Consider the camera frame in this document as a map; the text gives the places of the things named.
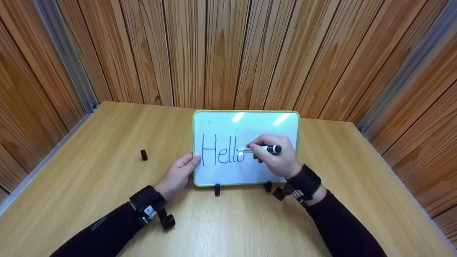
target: small whiteboard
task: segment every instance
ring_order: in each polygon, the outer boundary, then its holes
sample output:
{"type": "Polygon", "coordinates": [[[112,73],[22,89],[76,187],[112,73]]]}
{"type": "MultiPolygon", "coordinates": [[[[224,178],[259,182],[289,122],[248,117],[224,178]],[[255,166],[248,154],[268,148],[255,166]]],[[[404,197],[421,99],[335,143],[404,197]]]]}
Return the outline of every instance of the small whiteboard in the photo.
{"type": "Polygon", "coordinates": [[[285,182],[253,154],[237,151],[261,134],[289,137],[297,147],[300,116],[294,111],[207,111],[193,116],[194,155],[202,161],[194,172],[199,187],[285,182]]]}

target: light wood tabletop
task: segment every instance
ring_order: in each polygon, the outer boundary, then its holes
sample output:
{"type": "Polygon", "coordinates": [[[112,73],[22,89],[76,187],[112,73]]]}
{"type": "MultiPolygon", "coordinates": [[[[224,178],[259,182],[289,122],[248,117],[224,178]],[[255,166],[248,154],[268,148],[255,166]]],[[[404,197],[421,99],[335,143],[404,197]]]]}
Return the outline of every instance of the light wood tabletop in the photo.
{"type": "MultiPolygon", "coordinates": [[[[192,148],[194,109],[104,102],[0,216],[0,256],[48,256],[192,148]],[[140,150],[146,149],[148,161],[140,150]]],[[[389,256],[454,251],[352,123],[301,119],[298,158],[368,228],[389,256]]],[[[188,185],[120,256],[329,256],[292,197],[261,185],[188,185]]]]}

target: hand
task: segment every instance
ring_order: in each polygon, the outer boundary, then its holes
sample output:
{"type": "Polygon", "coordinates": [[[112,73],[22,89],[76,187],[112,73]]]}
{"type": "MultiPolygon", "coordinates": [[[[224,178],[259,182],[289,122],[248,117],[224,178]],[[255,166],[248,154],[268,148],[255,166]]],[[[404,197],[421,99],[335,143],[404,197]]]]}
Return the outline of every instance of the hand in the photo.
{"type": "Polygon", "coordinates": [[[188,153],[175,160],[162,180],[154,186],[155,190],[169,202],[187,184],[189,175],[195,170],[201,159],[200,156],[192,157],[192,153],[188,153]]]}
{"type": "Polygon", "coordinates": [[[264,162],[276,176],[289,179],[297,175],[302,169],[288,137],[264,134],[246,146],[254,153],[254,159],[258,159],[259,163],[264,162]],[[279,145],[282,150],[280,154],[273,155],[261,148],[260,145],[279,145]]]}

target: wood grain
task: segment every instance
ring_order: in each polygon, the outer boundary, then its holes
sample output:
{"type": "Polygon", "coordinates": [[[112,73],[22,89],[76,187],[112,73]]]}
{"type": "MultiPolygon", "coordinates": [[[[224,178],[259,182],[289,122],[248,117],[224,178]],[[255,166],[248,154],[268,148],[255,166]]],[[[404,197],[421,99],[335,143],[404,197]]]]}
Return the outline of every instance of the wood grain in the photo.
{"type": "Polygon", "coordinates": [[[457,25],[366,135],[382,155],[457,80],[456,58],[457,25]]]}
{"type": "Polygon", "coordinates": [[[358,102],[348,116],[347,121],[358,124],[363,119],[384,88],[400,69],[403,62],[430,29],[446,3],[447,0],[427,1],[374,79],[372,81],[364,80],[364,83],[370,83],[370,85],[357,100],[358,102]]]}
{"type": "Polygon", "coordinates": [[[293,109],[337,6],[336,0],[297,0],[264,109],[293,109]]]}
{"type": "Polygon", "coordinates": [[[347,119],[425,3],[426,0],[384,1],[319,118],[347,119]]]}
{"type": "Polygon", "coordinates": [[[455,185],[457,185],[457,174],[453,172],[448,177],[443,177],[443,180],[430,187],[423,194],[417,195],[416,199],[430,217],[436,217],[443,211],[455,206],[457,202],[455,185]]]}
{"type": "Polygon", "coordinates": [[[26,176],[24,168],[0,144],[0,185],[10,193],[26,176]]]}
{"type": "MultiPolygon", "coordinates": [[[[0,23],[0,143],[30,172],[67,133],[13,38],[0,23]]],[[[5,171],[17,168],[8,158],[3,161],[9,163],[5,171]]],[[[17,170],[17,177],[22,179],[21,170],[17,170]]]]}
{"type": "Polygon", "coordinates": [[[294,0],[252,0],[234,109],[262,109],[294,0]]]}
{"type": "MultiPolygon", "coordinates": [[[[192,148],[194,111],[105,101],[0,216],[0,255],[48,256],[144,185],[155,184],[192,148]],[[133,154],[141,148],[154,158],[141,161],[133,154]]],[[[300,124],[299,160],[322,177],[388,256],[453,255],[352,123],[300,124]]],[[[215,198],[211,189],[189,181],[167,211],[177,221],[173,230],[164,232],[154,222],[120,256],[329,256],[303,208],[291,197],[278,202],[260,186],[224,188],[215,198]]]]}
{"type": "Polygon", "coordinates": [[[84,111],[33,2],[2,0],[0,17],[66,128],[72,129],[84,111]]]}
{"type": "Polygon", "coordinates": [[[119,1],[79,0],[114,101],[143,103],[119,1]]]}
{"type": "Polygon", "coordinates": [[[250,2],[207,4],[206,109],[233,109],[250,2]]]}
{"type": "Polygon", "coordinates": [[[98,61],[94,44],[90,40],[90,34],[78,0],[56,0],[56,2],[98,102],[112,101],[103,69],[98,61]]]}
{"type": "Polygon", "coordinates": [[[457,206],[434,218],[433,221],[457,248],[457,206]]]}
{"type": "Polygon", "coordinates": [[[8,196],[8,193],[0,189],[0,203],[8,196]]]}
{"type": "MultiPolygon", "coordinates": [[[[440,198],[457,191],[457,184],[451,182],[453,176],[457,175],[456,122],[445,124],[393,167],[393,170],[425,208],[440,198]]],[[[436,206],[433,209],[433,215],[440,211],[436,206]]]]}
{"type": "Polygon", "coordinates": [[[322,41],[319,53],[315,55],[303,88],[286,98],[288,107],[297,104],[294,110],[302,117],[318,118],[334,90],[346,66],[357,50],[371,22],[381,7],[382,0],[343,1],[340,3],[322,41]]]}
{"type": "Polygon", "coordinates": [[[171,87],[170,62],[162,1],[142,0],[140,2],[140,10],[148,40],[149,53],[154,64],[160,101],[163,105],[173,106],[173,90],[171,87]]]}
{"type": "Polygon", "coordinates": [[[443,126],[452,126],[457,116],[457,82],[447,91],[403,134],[389,150],[383,154],[384,160],[396,166],[413,150],[423,144],[443,126]]]}
{"type": "Polygon", "coordinates": [[[161,105],[154,64],[149,51],[139,0],[121,0],[125,25],[132,47],[137,74],[146,104],[161,105]]]}
{"type": "Polygon", "coordinates": [[[173,98],[176,107],[204,108],[204,1],[164,1],[173,98]]]}

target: black sleeve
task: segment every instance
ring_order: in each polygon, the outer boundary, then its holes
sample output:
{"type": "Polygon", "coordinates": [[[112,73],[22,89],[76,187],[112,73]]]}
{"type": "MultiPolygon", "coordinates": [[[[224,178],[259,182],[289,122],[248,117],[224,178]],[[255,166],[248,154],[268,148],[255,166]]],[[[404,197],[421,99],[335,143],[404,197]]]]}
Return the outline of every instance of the black sleeve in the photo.
{"type": "Polygon", "coordinates": [[[74,235],[51,257],[115,257],[144,224],[129,202],[74,235]]]}
{"type": "Polygon", "coordinates": [[[306,210],[333,256],[386,256],[373,235],[330,190],[306,210]]]}

